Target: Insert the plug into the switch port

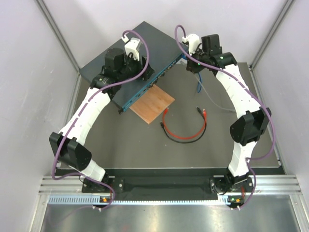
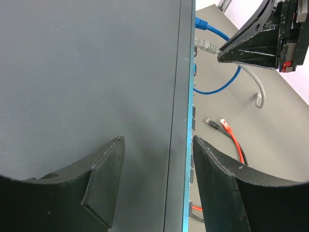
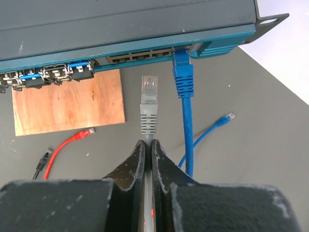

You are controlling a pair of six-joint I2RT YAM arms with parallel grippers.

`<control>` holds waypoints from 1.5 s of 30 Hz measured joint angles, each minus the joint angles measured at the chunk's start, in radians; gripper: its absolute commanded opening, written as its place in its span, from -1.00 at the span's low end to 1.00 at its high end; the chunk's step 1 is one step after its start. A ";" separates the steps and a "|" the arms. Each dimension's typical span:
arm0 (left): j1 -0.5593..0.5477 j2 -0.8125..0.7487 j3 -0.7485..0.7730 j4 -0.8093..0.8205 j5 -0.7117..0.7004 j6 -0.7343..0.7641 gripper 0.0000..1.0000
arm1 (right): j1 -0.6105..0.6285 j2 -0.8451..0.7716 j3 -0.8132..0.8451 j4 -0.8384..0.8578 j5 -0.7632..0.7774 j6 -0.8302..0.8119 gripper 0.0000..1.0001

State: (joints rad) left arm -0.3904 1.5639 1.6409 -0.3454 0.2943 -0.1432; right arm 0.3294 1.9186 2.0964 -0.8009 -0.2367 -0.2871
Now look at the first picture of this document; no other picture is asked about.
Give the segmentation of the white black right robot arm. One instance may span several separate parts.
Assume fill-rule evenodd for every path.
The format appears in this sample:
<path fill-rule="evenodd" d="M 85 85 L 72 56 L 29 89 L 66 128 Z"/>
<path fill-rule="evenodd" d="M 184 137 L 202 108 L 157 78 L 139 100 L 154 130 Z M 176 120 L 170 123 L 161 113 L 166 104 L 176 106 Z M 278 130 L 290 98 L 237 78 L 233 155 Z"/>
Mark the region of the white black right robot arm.
<path fill-rule="evenodd" d="M 188 46 L 187 70 L 199 73 L 204 69 L 203 63 L 214 66 L 212 71 L 228 94 L 236 112 L 237 120 L 230 126 L 230 134 L 234 141 L 232 159 L 227 167 L 224 180 L 215 182 L 217 192 L 237 191 L 247 181 L 249 169 L 246 162 L 264 134 L 270 114 L 263 110 L 256 99 L 247 93 L 248 86 L 243 80 L 238 63 L 230 53 L 222 52 L 219 35 L 199 37 L 189 34 L 182 38 Z"/>

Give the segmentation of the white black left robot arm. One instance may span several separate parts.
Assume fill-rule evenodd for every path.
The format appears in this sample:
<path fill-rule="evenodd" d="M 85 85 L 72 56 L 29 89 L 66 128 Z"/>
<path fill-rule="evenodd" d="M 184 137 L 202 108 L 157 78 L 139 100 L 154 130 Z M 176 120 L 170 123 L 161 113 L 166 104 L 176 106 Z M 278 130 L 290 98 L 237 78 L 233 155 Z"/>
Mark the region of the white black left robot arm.
<path fill-rule="evenodd" d="M 109 49 L 101 71 L 91 81 L 86 96 L 68 123 L 59 131 L 51 133 L 49 142 L 54 154 L 52 178 L 56 165 L 62 162 L 70 166 L 75 175 L 93 180 L 98 191 L 106 191 L 109 179 L 106 171 L 93 159 L 85 148 L 87 136 L 102 110 L 112 101 L 124 84 L 152 75 L 149 56 L 141 57 L 137 49 Z"/>

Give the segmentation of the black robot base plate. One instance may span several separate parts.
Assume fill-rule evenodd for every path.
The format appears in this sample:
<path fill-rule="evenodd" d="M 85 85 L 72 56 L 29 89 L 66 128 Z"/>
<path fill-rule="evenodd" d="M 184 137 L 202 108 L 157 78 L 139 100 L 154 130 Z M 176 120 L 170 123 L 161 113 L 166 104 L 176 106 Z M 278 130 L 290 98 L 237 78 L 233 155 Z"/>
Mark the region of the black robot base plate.
<path fill-rule="evenodd" d="M 110 185 L 117 193 L 134 188 L 197 188 L 206 193 L 227 193 L 253 187 L 248 173 L 233 177 L 227 168 L 107 169 L 100 182 Z"/>

